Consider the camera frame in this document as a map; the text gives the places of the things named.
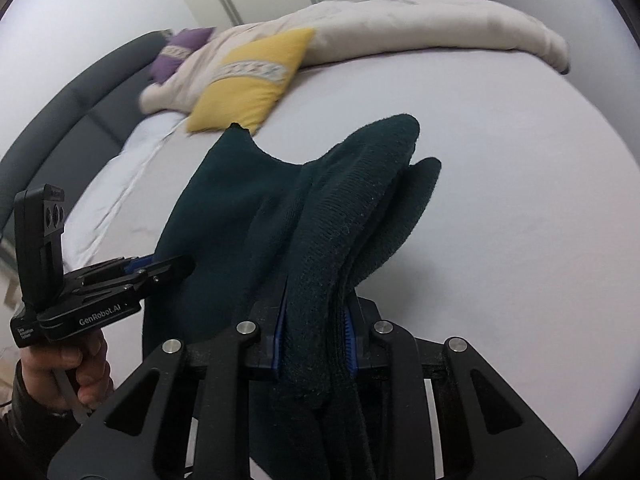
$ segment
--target garment sleeve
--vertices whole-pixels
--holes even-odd
[[[3,421],[42,472],[47,471],[53,456],[79,427],[71,411],[53,412],[31,398],[24,386],[20,362],[15,369],[12,408]]]

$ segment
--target green sweater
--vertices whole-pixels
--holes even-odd
[[[147,301],[145,356],[167,338],[215,336],[288,276],[280,379],[250,394],[252,457],[274,480],[374,477],[342,305],[404,243],[431,197],[440,162],[409,165],[418,132],[413,117],[394,116],[296,165],[233,124],[162,232],[156,257],[190,254],[196,268]]]

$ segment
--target white pillow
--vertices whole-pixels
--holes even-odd
[[[164,111],[144,119],[120,154],[84,190],[65,221],[62,260],[66,272],[84,267],[91,260],[146,164],[185,118],[180,112]]]

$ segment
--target finger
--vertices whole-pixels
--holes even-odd
[[[89,355],[96,355],[100,351],[102,343],[104,342],[102,330],[95,330],[94,332],[82,336],[82,342],[89,352]]]
[[[111,381],[111,367],[108,363],[104,367],[104,375],[100,380],[93,382],[89,386],[82,386],[78,390],[78,399],[83,404],[89,406],[92,410],[101,404],[107,397],[107,392],[110,385],[113,387],[113,381]]]
[[[88,386],[100,380],[104,375],[104,369],[107,363],[107,348],[106,341],[103,341],[96,355],[84,356],[82,364],[78,367],[78,370],[76,370],[76,379],[80,386]]]
[[[22,368],[31,372],[71,370],[82,362],[82,352],[73,346],[34,345],[20,352],[20,360]]]

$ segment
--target triangular cutout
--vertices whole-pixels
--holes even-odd
[[[470,374],[487,432],[495,435],[521,426],[521,416],[482,375],[482,372],[471,370]]]
[[[105,421],[107,428],[138,436],[145,425],[146,412],[154,396],[160,372],[150,371],[140,384],[113,410]]]

